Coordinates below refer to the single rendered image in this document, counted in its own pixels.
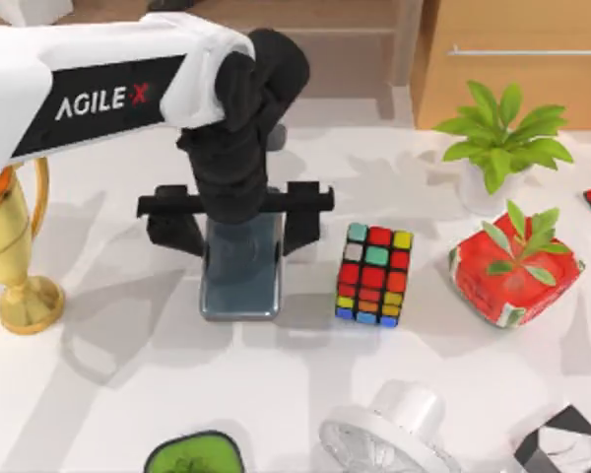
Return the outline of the white fan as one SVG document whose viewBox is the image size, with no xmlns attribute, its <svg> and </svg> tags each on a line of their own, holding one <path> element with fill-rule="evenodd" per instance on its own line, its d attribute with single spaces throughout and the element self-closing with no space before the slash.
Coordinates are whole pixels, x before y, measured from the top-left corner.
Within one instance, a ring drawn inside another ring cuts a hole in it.
<svg viewBox="0 0 591 473">
<path fill-rule="evenodd" d="M 346 473 L 462 473 L 437 444 L 444 414 L 432 389 L 390 379 L 369 405 L 334 408 L 319 427 L 320 443 Z"/>
</svg>

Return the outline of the gold trophy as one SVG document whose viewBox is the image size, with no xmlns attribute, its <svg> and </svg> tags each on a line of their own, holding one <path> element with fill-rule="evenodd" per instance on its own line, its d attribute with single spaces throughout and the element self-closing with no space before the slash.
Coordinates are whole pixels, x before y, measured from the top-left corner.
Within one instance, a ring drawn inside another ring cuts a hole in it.
<svg viewBox="0 0 591 473">
<path fill-rule="evenodd" d="M 49 200 L 50 174 L 46 158 L 34 161 L 36 198 L 33 212 L 20 185 L 16 168 L 0 173 L 0 322 L 19 335 L 47 329 L 62 314 L 65 296 L 45 276 L 31 276 L 33 239 L 45 217 Z"/>
</svg>

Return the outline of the colourful puzzle cube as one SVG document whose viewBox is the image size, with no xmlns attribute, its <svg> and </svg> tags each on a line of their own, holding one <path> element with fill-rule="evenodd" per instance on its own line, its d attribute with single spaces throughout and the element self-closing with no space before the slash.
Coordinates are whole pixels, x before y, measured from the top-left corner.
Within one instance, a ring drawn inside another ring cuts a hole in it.
<svg viewBox="0 0 591 473">
<path fill-rule="evenodd" d="M 351 223 L 339 267 L 335 316 L 367 325 L 398 325 L 414 235 Z"/>
</svg>

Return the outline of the white plant pot with plant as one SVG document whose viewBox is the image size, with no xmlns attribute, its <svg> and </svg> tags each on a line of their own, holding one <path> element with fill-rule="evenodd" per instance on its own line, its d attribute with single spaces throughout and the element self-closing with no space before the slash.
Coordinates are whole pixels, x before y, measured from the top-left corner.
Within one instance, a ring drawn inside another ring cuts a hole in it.
<svg viewBox="0 0 591 473">
<path fill-rule="evenodd" d="M 478 81 L 468 81 L 467 87 L 474 103 L 458 107 L 453 117 L 432 129 L 458 138 L 442 159 L 465 163 L 459 181 L 463 206 L 476 215 L 492 216 L 503 212 L 529 169 L 556 170 L 559 162 L 573 162 L 558 140 L 566 124 L 565 107 L 540 105 L 518 119 L 523 103 L 518 84 L 509 84 L 499 97 Z"/>
</svg>

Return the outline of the red plant pot with plant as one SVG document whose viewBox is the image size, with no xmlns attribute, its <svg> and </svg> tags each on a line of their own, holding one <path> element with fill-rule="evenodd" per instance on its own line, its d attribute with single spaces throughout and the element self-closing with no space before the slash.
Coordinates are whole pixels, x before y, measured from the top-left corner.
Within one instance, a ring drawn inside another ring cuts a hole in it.
<svg viewBox="0 0 591 473">
<path fill-rule="evenodd" d="M 448 253 L 459 295 L 500 328 L 524 325 L 579 278 L 585 264 L 556 236 L 559 208 L 526 216 L 511 200 L 506 212 Z"/>
</svg>

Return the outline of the dark grey smartphone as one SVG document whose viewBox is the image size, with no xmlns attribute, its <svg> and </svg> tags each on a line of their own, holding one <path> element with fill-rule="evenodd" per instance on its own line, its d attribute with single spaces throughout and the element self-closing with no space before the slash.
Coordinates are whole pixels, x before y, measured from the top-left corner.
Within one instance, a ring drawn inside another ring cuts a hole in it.
<svg viewBox="0 0 591 473">
<path fill-rule="evenodd" d="M 272 320 L 282 298 L 283 216 L 207 222 L 199 308 L 207 320 Z"/>
</svg>

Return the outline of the black and green plant pot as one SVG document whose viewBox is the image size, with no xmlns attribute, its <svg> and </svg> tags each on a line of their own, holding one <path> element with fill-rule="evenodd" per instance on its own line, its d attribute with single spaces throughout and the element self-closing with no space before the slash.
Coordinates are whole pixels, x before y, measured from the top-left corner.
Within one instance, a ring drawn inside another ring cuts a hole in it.
<svg viewBox="0 0 591 473">
<path fill-rule="evenodd" d="M 148 456 L 143 473 L 246 473 L 237 443 L 208 430 L 167 440 Z"/>
</svg>

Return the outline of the black and white box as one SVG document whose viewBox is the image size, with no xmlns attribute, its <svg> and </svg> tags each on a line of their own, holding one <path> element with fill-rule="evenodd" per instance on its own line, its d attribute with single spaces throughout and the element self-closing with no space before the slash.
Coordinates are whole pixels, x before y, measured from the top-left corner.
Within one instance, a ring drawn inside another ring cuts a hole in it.
<svg viewBox="0 0 591 473">
<path fill-rule="evenodd" d="M 525 473 L 591 473 L 591 423 L 567 405 L 530 431 L 514 458 Z"/>
</svg>

